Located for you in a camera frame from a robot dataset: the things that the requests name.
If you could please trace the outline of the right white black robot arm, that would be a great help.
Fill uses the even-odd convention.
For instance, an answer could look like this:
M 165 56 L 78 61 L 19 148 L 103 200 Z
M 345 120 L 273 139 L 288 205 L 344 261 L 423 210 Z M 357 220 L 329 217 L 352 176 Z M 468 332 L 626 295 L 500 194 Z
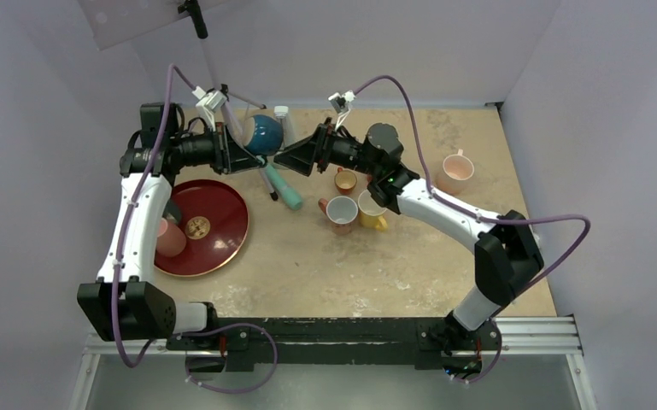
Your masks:
M 544 267 L 525 217 L 486 212 L 437 191 L 402 163 L 404 147 L 394 126 L 376 123 L 363 141 L 320 124 L 314 133 L 275 155 L 277 164 L 308 176 L 331 164 L 369 176 L 368 190 L 382 208 L 422 221 L 452 237 L 474 256 L 475 285 L 449 313 L 448 341 L 464 348 L 479 327 L 514 301 Z

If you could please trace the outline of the small orange mug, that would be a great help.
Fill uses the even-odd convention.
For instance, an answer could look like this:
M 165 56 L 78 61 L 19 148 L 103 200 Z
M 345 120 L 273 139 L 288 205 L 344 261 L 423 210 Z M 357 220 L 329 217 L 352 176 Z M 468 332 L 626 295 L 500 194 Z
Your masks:
M 339 167 L 334 177 L 334 186 L 342 196 L 349 196 L 354 191 L 357 181 L 353 171 Z

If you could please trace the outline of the light pink mug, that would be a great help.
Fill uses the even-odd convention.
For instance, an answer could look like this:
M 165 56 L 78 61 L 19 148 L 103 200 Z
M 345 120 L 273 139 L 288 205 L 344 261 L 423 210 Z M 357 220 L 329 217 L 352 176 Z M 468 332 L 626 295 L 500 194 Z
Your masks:
M 434 185 L 449 195 L 456 196 L 466 189 L 475 173 L 473 162 L 463 149 L 443 159 Z

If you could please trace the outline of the yellow mug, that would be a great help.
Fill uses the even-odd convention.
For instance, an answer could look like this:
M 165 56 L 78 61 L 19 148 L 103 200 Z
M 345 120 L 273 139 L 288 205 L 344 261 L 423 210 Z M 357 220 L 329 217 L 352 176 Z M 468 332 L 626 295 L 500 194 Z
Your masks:
M 360 193 L 357 200 L 359 222 L 362 226 L 377 231 L 386 231 L 388 223 L 385 219 L 386 208 L 379 206 L 371 197 L 369 190 Z

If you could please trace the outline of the salmon mug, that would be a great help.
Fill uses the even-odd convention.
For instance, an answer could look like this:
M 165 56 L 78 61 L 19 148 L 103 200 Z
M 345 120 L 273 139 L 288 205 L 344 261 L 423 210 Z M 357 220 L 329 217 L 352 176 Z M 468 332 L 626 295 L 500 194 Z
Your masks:
M 321 212 L 328 218 L 331 229 L 336 235 L 351 233 L 358 218 L 359 208 L 355 200 L 349 196 L 335 196 L 328 200 L 318 200 Z

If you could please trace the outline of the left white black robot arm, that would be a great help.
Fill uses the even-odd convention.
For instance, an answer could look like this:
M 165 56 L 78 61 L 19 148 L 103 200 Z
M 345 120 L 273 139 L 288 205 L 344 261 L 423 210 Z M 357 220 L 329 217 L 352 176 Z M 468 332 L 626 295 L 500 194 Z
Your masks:
M 77 303 L 104 341 L 115 341 L 116 332 L 122 341 L 187 333 L 198 348 L 211 349 L 220 340 L 212 305 L 177 303 L 153 283 L 159 225 L 182 168 L 208 165 L 230 174 L 266 163 L 235 142 L 222 123 L 201 134 L 189 132 L 175 103 L 145 103 L 139 117 L 141 126 L 120 158 L 114 235 L 96 279 L 79 286 Z

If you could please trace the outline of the blue white mug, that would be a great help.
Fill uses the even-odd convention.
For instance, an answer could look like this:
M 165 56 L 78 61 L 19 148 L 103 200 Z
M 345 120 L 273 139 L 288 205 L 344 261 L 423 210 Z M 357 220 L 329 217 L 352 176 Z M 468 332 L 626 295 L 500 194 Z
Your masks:
M 273 117 L 254 114 L 245 122 L 244 148 L 253 155 L 275 155 L 284 142 L 283 127 Z

